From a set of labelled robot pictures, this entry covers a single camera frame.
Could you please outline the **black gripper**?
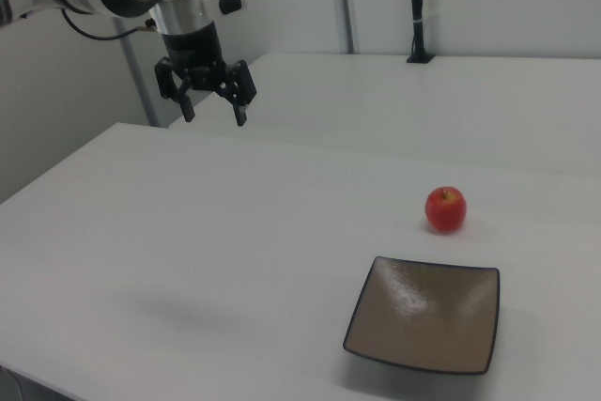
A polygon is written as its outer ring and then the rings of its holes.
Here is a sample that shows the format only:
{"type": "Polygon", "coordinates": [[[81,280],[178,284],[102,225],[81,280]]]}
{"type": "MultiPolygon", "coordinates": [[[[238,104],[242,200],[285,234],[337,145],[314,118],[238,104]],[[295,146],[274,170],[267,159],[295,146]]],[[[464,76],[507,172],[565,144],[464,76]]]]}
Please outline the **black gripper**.
{"type": "Polygon", "coordinates": [[[168,56],[154,67],[160,94],[176,103],[184,120],[195,118],[188,90],[217,92],[232,105],[236,123],[247,121],[246,110],[256,96],[254,79],[244,60],[233,64],[223,61],[222,47],[215,23],[191,34],[163,35],[168,56]],[[174,75],[181,79],[180,85],[174,75]]]}

